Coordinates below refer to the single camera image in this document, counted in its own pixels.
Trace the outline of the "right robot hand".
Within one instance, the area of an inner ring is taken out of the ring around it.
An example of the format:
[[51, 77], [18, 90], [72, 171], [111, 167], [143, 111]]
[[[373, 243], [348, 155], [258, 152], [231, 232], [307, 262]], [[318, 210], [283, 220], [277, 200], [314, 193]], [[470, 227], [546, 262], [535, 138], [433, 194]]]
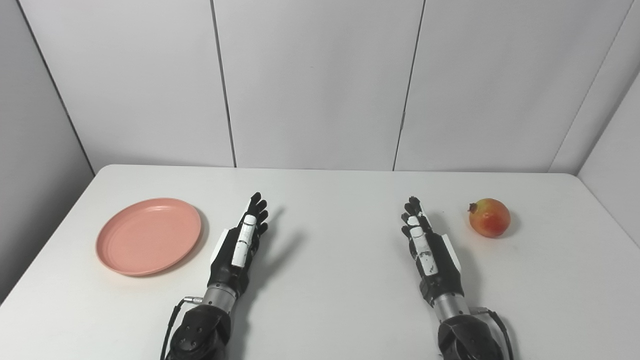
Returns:
[[420, 276], [419, 290], [424, 300], [434, 306], [440, 296], [463, 296], [461, 273], [443, 235], [433, 230], [421, 201], [410, 196], [404, 210], [401, 230], [407, 237], [409, 253]]

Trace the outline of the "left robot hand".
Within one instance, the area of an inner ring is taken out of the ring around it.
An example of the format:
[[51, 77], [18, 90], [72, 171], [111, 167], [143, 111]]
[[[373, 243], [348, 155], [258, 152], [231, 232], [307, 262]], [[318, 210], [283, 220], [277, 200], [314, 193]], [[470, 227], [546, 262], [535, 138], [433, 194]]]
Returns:
[[246, 292], [250, 282], [249, 269], [259, 250], [260, 238], [269, 227], [267, 205], [259, 192], [250, 198], [240, 221], [227, 230], [218, 246], [210, 265], [208, 287], [225, 286], [237, 297]]

